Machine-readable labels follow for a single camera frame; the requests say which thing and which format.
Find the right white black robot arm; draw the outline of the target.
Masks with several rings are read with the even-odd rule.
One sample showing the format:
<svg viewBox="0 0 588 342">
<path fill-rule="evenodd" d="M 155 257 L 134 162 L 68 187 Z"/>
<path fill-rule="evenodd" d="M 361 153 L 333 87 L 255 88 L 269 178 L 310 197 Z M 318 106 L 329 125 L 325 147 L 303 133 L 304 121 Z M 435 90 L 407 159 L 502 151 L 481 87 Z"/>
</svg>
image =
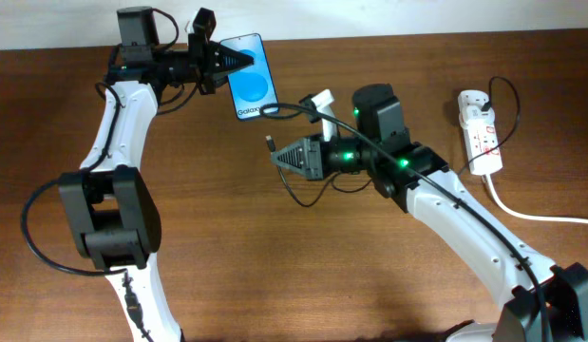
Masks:
<svg viewBox="0 0 588 342">
<path fill-rule="evenodd" d="M 468 320 L 437 335 L 439 341 L 588 341 L 588 270 L 566 268 L 516 237 L 478 203 L 448 163 L 412 142 L 391 85 L 359 88 L 352 96 L 355 126 L 335 118 L 328 91 L 279 110 L 323 122 L 320 134 L 271 151 L 280 170 L 309 181 L 366 172 L 375 189 L 434 231 L 475 273 L 500 310 L 497 322 Z"/>
</svg>

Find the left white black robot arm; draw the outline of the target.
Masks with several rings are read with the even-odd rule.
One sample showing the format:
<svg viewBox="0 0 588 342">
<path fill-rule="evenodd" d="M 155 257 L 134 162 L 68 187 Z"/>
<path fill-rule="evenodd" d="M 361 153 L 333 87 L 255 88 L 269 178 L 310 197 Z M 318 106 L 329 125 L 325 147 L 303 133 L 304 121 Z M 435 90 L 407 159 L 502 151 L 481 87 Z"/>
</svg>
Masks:
<svg viewBox="0 0 588 342">
<path fill-rule="evenodd" d="M 96 139 L 79 170 L 57 184 L 76 250 L 91 260 L 91 276 L 110 282 L 134 340 L 181 341 L 158 269 L 161 217 L 141 175 L 146 135 L 167 87 L 213 94 L 254 60 L 212 41 L 217 21 L 209 9 L 197 11 L 185 49 L 161 45 L 155 13 L 118 10 L 121 42 L 100 84 L 105 107 Z"/>
</svg>

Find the blue screen Galaxy smartphone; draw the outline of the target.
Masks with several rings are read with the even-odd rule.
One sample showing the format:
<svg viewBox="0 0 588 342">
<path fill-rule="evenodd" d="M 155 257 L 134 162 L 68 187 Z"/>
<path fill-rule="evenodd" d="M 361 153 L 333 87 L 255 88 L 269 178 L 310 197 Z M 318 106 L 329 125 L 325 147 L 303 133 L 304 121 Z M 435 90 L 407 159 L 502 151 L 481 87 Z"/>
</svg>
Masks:
<svg viewBox="0 0 588 342">
<path fill-rule="evenodd" d="M 240 121 L 260 116 L 263 105 L 277 102 L 274 81 L 263 41 L 258 33 L 223 39 L 220 43 L 254 59 L 251 66 L 228 76 L 233 105 Z"/>
</svg>

